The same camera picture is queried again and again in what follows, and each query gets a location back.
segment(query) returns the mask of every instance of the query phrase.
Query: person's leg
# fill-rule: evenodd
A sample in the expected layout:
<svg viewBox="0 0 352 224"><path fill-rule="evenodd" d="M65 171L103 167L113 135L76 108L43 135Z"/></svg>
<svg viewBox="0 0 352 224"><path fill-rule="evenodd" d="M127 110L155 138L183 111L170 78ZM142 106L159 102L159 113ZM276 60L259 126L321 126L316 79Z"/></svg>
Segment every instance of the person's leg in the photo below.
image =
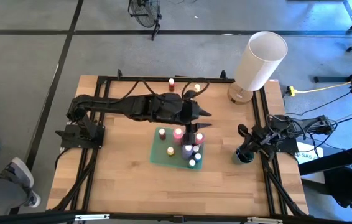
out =
<svg viewBox="0 0 352 224"><path fill-rule="evenodd" d="M14 158L0 173L0 215L21 205L37 207L40 198L31 190L33 184L34 178L27 166Z"/></svg>

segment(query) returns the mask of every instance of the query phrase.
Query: white cap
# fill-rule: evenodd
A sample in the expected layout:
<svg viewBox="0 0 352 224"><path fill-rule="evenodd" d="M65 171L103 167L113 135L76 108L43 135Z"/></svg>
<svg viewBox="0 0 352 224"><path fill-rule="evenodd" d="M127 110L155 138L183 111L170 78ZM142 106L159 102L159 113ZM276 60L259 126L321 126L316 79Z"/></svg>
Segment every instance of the white cap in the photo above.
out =
<svg viewBox="0 0 352 224"><path fill-rule="evenodd" d="M203 139L203 135L202 135L201 133L198 133L197 136L196 136L196 138L197 138L198 140L202 140L202 139Z"/></svg>
<svg viewBox="0 0 352 224"><path fill-rule="evenodd" d="M199 150L200 150L200 147L199 147L199 146L194 146L194 147L193 147L193 151L194 151L194 152L198 152Z"/></svg>
<svg viewBox="0 0 352 224"><path fill-rule="evenodd" d="M195 84L194 85L194 91L199 92L201 90L200 84Z"/></svg>
<svg viewBox="0 0 352 224"><path fill-rule="evenodd" d="M190 165L190 167L195 166L195 160L190 159L190 161L188 162L188 164Z"/></svg>
<svg viewBox="0 0 352 224"><path fill-rule="evenodd" d="M202 156L201 156L200 153L197 153L197 154L194 155L194 158L195 158L196 160L200 160L201 157L202 157Z"/></svg>
<svg viewBox="0 0 352 224"><path fill-rule="evenodd" d="M187 152L190 152L193 149L191 145L184 146L184 148L186 149Z"/></svg>
<svg viewBox="0 0 352 224"><path fill-rule="evenodd" d="M175 149L173 147L168 147L167 152L169 153L174 153Z"/></svg>
<svg viewBox="0 0 352 224"><path fill-rule="evenodd" d="M176 133L176 134L182 134L182 130L181 130L180 128L177 128L177 129L175 130L175 133Z"/></svg>

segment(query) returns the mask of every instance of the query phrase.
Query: wooden table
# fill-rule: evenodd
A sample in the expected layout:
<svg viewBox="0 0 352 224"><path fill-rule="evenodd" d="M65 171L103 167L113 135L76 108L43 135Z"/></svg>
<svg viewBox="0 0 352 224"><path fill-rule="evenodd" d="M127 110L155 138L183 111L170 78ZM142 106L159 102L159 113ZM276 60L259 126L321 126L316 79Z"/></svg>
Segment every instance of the wooden table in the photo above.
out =
<svg viewBox="0 0 352 224"><path fill-rule="evenodd" d="M83 75L76 95L93 95L97 76ZM109 97L120 98L134 82L111 82ZM168 91L166 83L149 82L156 93ZM202 117L206 136L205 155L201 171L159 166L149 162L153 133L156 127L176 126L135 122L119 114L106 114L105 139L99 150L88 210L114 213L161 213L184 215L241 215L268 216L264 176L259 155L253 162L235 165L232 153L243 142L237 125L255 125L252 103L236 105L227 99L229 84L211 83L198 96L200 107L212 117ZM176 83L175 92L181 93L184 83ZM284 114L279 83L265 85L270 114ZM132 95L149 94L139 83ZM260 97L259 110L264 123ZM58 162L47 208L53 208L73 185L80 161L81 149L71 149ZM278 153L282 183L292 199L308 212L296 161ZM277 190L273 186L276 211L279 211ZM77 208L81 208L84 186Z"/></svg>

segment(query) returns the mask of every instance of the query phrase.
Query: sneaker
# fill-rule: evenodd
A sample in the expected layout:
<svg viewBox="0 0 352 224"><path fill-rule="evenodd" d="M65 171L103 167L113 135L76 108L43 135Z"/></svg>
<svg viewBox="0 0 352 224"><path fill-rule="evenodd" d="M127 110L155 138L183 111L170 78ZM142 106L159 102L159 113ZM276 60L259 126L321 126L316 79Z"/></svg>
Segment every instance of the sneaker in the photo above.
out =
<svg viewBox="0 0 352 224"><path fill-rule="evenodd" d="M28 201L24 204L24 206L30 207L30 208L36 208L40 204L40 197L37 193L35 193L33 190L31 190L31 197L28 199Z"/></svg>
<svg viewBox="0 0 352 224"><path fill-rule="evenodd" d="M31 171L18 157L13 158L4 169L14 174L24 187L31 189L32 186L34 186L34 177L32 176Z"/></svg>

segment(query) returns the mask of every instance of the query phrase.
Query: green mat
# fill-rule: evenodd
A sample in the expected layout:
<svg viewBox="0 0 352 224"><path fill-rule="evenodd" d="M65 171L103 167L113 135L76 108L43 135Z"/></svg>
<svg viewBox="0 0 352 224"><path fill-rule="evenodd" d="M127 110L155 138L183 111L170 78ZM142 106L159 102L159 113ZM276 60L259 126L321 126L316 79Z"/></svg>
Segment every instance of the green mat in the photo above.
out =
<svg viewBox="0 0 352 224"><path fill-rule="evenodd" d="M154 164L160 164L165 166L179 167L191 170L201 170L203 162L203 147L201 145L199 153L202 155L201 160L198 161L193 168L188 166L188 160L182 158L182 147L174 144L173 129L164 128L166 133L166 139L161 140L159 138L158 127L154 133L154 141L152 142L150 162ZM172 146L175 149L175 154L169 156L167 154L168 147Z"/></svg>

